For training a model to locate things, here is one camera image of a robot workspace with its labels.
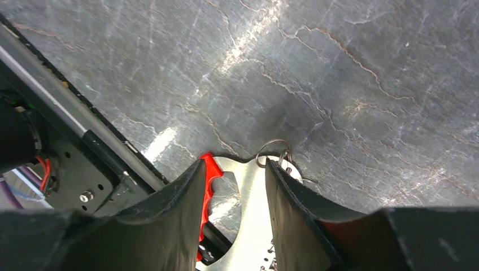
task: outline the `bolt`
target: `bolt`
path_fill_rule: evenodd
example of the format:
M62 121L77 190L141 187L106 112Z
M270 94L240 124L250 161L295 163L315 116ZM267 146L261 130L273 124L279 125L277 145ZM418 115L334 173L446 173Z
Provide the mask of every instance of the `bolt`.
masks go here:
M94 197L93 193L90 190L87 190L80 195L80 200L82 202L88 202L92 200L93 197Z

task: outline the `metal ring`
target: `metal ring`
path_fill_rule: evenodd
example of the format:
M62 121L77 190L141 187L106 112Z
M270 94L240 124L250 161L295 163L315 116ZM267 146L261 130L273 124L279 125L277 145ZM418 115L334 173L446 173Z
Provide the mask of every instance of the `metal ring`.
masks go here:
M292 163L292 162L293 162L293 156L291 155L291 152L290 152L289 150L284 150L284 151L281 153L280 158L278 159L278 165L280 165L280 167L282 167L283 161L285 160L285 158L287 158L286 161L287 161L288 163ZM287 172L288 174L291 174L291 171L292 171L292 169L291 169L290 167L287 167L287 168L286 168L286 172Z
M291 160L291 145L289 144L289 142L286 141L286 140L284 140L284 139L276 138L276 139L273 139L273 140L270 140L270 141L266 142L266 143L263 145L263 147L261 147L261 148L259 149L258 153L256 154L256 158L255 158L255 160L256 160L256 165L258 165L260 168L266 168L266 165L265 165L265 164L264 164L264 165L261 164L261 163L259 162L259 160L258 160L261 151L262 151L264 148L266 148L266 146L268 146L269 144L275 143L275 142L283 142L283 143L286 143L286 145L288 146L288 148L287 148L286 150L288 151L288 153L289 153L289 159Z

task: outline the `red plastic part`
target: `red plastic part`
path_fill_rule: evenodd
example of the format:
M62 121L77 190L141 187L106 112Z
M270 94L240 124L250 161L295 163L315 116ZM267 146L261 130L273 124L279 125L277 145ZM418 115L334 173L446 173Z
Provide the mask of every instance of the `red plastic part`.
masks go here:
M211 187L211 184L213 183L214 179L223 176L223 171L216 163L212 153L208 152L201 156L200 159L203 159L206 163L206 189L204 191L203 211L201 212L201 226L199 228L199 241L201 242L204 238L204 225L209 221L208 206L210 205L210 201L213 198L213 188ZM201 261L201 258L201 254L198 251L196 260Z

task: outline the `marble surface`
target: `marble surface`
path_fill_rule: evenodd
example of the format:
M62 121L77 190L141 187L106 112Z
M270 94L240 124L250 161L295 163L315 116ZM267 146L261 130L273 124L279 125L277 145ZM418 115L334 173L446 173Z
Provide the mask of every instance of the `marble surface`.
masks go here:
M206 151L248 158L279 137L309 187L355 210L479 205L477 1L2 0L0 12L170 180ZM231 191L214 205L236 208Z

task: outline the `silver metal plate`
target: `silver metal plate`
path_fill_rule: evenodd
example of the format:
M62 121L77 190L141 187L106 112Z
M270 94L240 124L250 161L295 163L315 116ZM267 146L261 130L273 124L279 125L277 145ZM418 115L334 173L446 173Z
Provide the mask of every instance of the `silver metal plate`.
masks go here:
M261 156L260 163L264 164L266 158L279 160L276 156ZM220 156L214 159L224 172L232 172L236 178L241 197L241 224L236 240L222 258L208 266L198 262L196 268L200 271L268 270L275 255L271 244L273 233L266 198L265 169L260 168L254 159L247 163ZM290 175L302 183L295 166L286 160L281 166L291 168Z

